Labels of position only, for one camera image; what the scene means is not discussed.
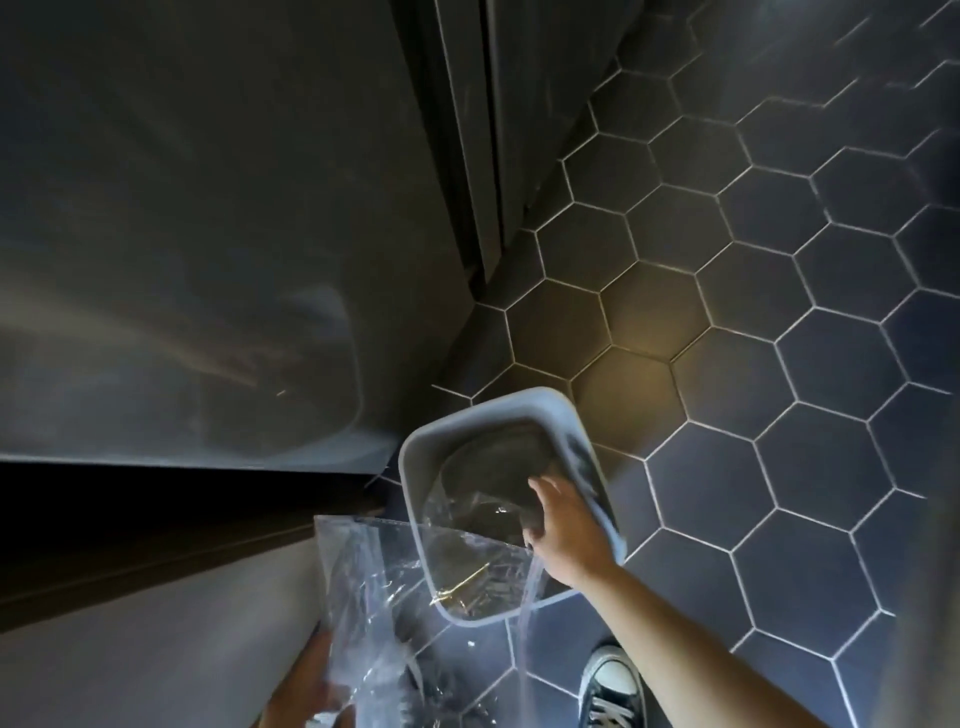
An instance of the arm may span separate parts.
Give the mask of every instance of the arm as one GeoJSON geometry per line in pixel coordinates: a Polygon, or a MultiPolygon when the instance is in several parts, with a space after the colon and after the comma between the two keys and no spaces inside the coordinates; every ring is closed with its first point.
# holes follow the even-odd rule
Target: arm
{"type": "Polygon", "coordinates": [[[543,505],[543,530],[527,529],[524,538],[551,576],[593,605],[674,728],[825,728],[619,567],[573,485],[547,476],[531,478],[530,485],[543,505]]]}

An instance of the hand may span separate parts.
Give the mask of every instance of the hand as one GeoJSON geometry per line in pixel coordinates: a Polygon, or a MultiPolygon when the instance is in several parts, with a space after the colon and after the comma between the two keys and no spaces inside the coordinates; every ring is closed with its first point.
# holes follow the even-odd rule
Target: hand
{"type": "MultiPolygon", "coordinates": [[[[276,686],[257,728],[303,728],[317,713],[341,709],[345,691],[324,680],[331,639],[329,632],[318,632],[310,638],[286,677],[276,686]]],[[[333,728],[353,728],[353,722],[353,707],[349,706],[337,717],[333,728]]]]}
{"type": "Polygon", "coordinates": [[[554,475],[530,478],[543,506],[543,530],[523,529],[549,573],[573,589],[583,590],[592,577],[616,569],[607,534],[570,481],[554,475]]]}

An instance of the trash can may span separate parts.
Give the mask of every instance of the trash can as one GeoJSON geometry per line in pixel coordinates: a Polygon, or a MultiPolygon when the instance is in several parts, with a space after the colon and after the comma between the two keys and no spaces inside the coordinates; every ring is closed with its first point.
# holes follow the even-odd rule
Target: trash can
{"type": "MultiPolygon", "coordinates": [[[[459,542],[451,541],[454,546],[449,543],[437,543],[436,534],[445,529],[438,528],[437,524],[431,522],[429,518],[432,503],[437,497],[435,489],[439,482],[438,477],[451,454],[464,445],[497,430],[510,431],[508,428],[530,425],[535,425],[545,434],[561,472],[584,496],[593,516],[607,533],[616,562],[622,564],[626,560],[626,542],[620,536],[616,526],[605,478],[600,471],[587,432],[570,400],[556,390],[535,387],[455,412],[411,433],[400,448],[399,470],[407,512],[427,585],[441,614],[456,624],[481,626],[506,619],[518,614],[519,605],[504,609],[497,614],[487,614],[475,619],[463,619],[445,609],[444,595],[448,593],[450,587],[456,585],[456,582],[450,583],[451,580],[470,578],[475,568],[484,568],[488,565],[476,567],[474,564],[463,564],[459,571],[455,568],[451,569],[457,566],[455,562],[459,554],[456,544],[459,542]],[[440,572],[443,573],[444,578],[438,576],[440,572]]],[[[532,494],[525,477],[516,478],[516,489],[517,501],[528,498],[532,494]]],[[[522,547],[514,546],[512,549],[504,546],[497,552],[510,553],[508,561],[521,563],[526,559],[529,562],[529,557],[525,557],[522,553],[522,547]]],[[[473,548],[470,553],[480,550],[473,548]]],[[[552,588],[548,587],[533,606],[539,608],[573,594],[571,590],[554,582],[552,588]]]]}

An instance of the gray trash can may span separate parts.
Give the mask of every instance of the gray trash can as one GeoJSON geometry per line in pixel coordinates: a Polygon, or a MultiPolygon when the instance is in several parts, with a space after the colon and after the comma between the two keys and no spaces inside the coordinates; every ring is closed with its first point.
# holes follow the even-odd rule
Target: gray trash can
{"type": "MultiPolygon", "coordinates": [[[[533,423],[542,428],[553,446],[557,461],[565,474],[577,486],[585,501],[610,539],[613,556],[618,564],[627,557],[627,545],[620,536],[613,515],[607,485],[587,432],[573,404],[556,390],[536,387],[516,392],[496,400],[469,407],[415,430],[400,448],[399,470],[410,516],[414,540],[423,564],[426,582],[444,617],[464,626],[481,626],[514,616],[518,609],[482,619],[464,620],[444,609],[434,575],[431,558],[440,558],[424,548],[421,529],[424,528],[425,506],[435,487],[444,461],[460,446],[509,425],[533,423]]],[[[518,488],[529,489],[518,480],[518,488]]],[[[571,590],[547,594],[534,604],[540,607],[573,595],[571,590]]]]}

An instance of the sneaker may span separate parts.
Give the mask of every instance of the sneaker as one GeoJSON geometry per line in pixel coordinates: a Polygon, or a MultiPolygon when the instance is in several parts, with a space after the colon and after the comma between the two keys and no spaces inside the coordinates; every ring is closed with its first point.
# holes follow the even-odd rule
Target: sneaker
{"type": "Polygon", "coordinates": [[[580,680],[580,728],[642,728],[640,673],[620,647],[599,647],[580,680]]]}

